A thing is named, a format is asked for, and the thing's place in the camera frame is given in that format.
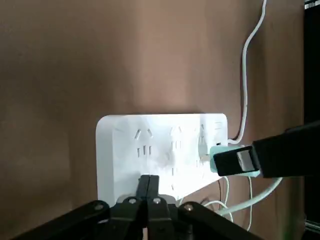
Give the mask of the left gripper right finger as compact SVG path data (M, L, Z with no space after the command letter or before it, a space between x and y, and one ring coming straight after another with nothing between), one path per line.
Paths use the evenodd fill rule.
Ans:
M259 240L199 203L177 207L159 195L159 176L148 176L147 231L149 240Z

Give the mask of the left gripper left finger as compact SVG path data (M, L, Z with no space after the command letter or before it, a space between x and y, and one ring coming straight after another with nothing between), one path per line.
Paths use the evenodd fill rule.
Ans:
M114 206L91 201L28 230L15 240L141 240L146 216L149 175L142 175L134 195L122 196Z

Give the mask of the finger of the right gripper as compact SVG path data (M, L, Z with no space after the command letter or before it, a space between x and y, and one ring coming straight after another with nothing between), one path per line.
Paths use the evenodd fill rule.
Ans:
M316 176L320 173L320 123L215 153L214 166L221 177L254 171L260 171L264 178Z

